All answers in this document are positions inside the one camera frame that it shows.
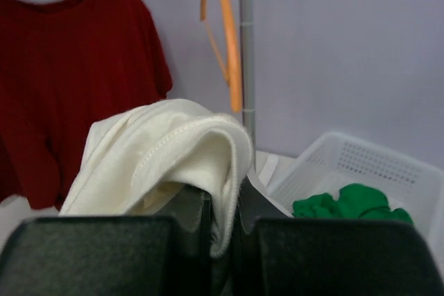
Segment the red t shirt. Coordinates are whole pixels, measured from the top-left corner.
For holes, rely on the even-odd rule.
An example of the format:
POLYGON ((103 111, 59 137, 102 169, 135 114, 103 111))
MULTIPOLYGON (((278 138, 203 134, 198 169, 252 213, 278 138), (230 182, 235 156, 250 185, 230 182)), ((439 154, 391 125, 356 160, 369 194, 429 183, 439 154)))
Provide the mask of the red t shirt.
POLYGON ((91 124, 172 86, 142 0, 1 0, 1 198, 60 207, 91 124))

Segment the green t shirt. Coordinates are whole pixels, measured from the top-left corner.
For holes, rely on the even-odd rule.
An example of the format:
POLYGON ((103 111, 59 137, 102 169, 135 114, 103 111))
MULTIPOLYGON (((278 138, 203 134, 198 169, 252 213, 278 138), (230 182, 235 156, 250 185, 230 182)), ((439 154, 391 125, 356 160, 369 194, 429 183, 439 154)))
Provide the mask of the green t shirt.
POLYGON ((292 209, 295 218, 398 220, 413 224, 403 208, 390 207, 383 192, 359 183, 341 188, 338 198, 322 193, 296 200, 292 209))

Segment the white t shirt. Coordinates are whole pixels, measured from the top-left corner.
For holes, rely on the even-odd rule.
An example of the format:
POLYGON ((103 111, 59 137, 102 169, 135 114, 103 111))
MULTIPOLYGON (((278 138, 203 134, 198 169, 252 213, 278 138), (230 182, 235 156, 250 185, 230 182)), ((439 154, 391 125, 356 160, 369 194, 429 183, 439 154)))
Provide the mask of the white t shirt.
POLYGON ((228 114, 186 99, 163 100, 93 123, 61 216, 151 214, 184 185, 212 199, 210 254, 226 251, 254 150, 228 114))

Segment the orange hanger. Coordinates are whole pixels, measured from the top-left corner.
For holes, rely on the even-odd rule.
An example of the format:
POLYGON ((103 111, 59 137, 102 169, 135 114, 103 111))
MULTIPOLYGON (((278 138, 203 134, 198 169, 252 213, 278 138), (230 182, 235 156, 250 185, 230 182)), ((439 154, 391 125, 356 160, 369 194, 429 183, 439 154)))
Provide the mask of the orange hanger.
POLYGON ((200 21, 203 22, 207 36, 216 56, 221 73, 229 89, 230 106, 233 112, 242 111, 243 93, 241 84, 241 55, 237 36, 237 27, 234 20, 231 0, 219 0, 223 20, 223 30, 226 46, 226 61, 214 39, 212 29, 207 21, 207 0, 200 0, 200 21))

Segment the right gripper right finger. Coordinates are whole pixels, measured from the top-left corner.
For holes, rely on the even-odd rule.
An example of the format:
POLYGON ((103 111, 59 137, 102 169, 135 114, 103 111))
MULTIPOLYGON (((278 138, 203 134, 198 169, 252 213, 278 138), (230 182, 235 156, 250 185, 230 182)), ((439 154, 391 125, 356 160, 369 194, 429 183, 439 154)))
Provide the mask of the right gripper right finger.
POLYGON ((286 217, 247 177, 232 233, 234 295, 442 295, 420 234, 393 221, 286 217))

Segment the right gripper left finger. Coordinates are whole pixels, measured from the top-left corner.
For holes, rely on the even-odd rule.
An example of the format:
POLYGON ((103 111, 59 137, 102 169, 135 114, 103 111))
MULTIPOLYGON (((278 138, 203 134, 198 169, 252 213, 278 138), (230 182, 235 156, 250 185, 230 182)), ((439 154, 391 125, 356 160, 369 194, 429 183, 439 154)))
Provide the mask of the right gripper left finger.
POLYGON ((25 220, 2 295, 209 295, 211 199, 186 186, 153 216, 25 220))

